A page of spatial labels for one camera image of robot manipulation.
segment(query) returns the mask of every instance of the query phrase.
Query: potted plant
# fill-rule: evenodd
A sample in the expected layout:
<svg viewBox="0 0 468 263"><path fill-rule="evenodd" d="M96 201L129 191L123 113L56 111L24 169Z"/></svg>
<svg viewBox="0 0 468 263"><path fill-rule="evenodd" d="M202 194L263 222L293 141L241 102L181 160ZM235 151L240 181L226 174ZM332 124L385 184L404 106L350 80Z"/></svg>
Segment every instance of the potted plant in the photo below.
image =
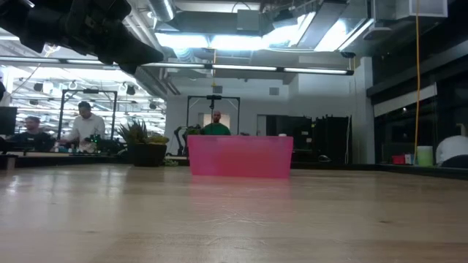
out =
<svg viewBox="0 0 468 263"><path fill-rule="evenodd" d="M164 160L169 139L157 133L149 136L145 121L121 125L117 133L127 143L129 160L136 167L157 167Z"/></svg>

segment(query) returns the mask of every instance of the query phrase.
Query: black planter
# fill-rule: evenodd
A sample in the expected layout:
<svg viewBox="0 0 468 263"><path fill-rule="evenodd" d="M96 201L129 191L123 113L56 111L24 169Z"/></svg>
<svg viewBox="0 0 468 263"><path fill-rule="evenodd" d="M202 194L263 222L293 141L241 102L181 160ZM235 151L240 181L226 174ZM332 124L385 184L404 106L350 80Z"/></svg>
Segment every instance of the black planter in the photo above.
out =
<svg viewBox="0 0 468 263"><path fill-rule="evenodd" d="M136 167L158 167L164 160L167 146L139 143L132 147L133 165Z"/></svg>

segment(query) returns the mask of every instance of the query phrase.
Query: person sitting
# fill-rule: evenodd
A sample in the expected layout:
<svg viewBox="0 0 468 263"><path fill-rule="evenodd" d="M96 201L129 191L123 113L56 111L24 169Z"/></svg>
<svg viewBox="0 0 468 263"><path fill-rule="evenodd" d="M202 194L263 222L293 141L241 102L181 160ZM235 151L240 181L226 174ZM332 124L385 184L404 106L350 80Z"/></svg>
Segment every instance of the person sitting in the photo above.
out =
<svg viewBox="0 0 468 263"><path fill-rule="evenodd" d="M213 112L213 123L203 127L201 134L204 135L231 135L231 131L224 124L220 123L221 113L218 110Z"/></svg>
<svg viewBox="0 0 468 263"><path fill-rule="evenodd" d="M91 112L91 105L88 102L80 102L78 104L78 111L80 112L80 116L73 122L72 131L64 139L60 139L60 142L67 143L78 139L82 151L92 152L92 144L86 142L85 139L91 135L99 135L101 138L104 138L104 120Z"/></svg>
<svg viewBox="0 0 468 263"><path fill-rule="evenodd" d="M13 135L7 141L14 142L16 147L32 146L36 151L50 151L54 140L39 127L41 120L38 117L29 116L25 119L26 131Z"/></svg>
<svg viewBox="0 0 468 263"><path fill-rule="evenodd" d="M468 137L456 135L444 139L436 149L440 167L468 168Z"/></svg>

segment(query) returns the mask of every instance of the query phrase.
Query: pink container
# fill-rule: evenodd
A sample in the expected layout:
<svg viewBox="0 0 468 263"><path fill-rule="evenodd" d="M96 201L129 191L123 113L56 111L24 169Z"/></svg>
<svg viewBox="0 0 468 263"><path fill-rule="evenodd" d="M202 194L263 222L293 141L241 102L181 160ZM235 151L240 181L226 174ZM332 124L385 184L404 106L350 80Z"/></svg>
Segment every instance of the pink container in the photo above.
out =
<svg viewBox="0 0 468 263"><path fill-rule="evenodd" d="M189 136L192 175L288 178L292 137Z"/></svg>

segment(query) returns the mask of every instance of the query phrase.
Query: pink plastic bin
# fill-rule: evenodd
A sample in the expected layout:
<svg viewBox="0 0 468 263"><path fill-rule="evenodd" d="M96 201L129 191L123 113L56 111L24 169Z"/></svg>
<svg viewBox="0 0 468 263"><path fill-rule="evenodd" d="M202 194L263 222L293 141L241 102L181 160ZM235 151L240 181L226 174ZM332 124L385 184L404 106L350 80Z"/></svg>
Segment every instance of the pink plastic bin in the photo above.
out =
<svg viewBox="0 0 468 263"><path fill-rule="evenodd" d="M192 175L288 178L292 137L189 135Z"/></svg>

